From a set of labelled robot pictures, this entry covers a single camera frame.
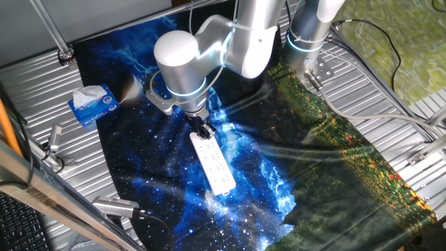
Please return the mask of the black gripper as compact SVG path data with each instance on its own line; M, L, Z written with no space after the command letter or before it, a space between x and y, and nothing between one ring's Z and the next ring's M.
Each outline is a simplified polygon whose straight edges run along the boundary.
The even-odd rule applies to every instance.
M217 130L208 122L208 119L202 119L199 116L185 115L185 121L189 123L191 131L197 133L197 135L205 140L208 137L213 137Z

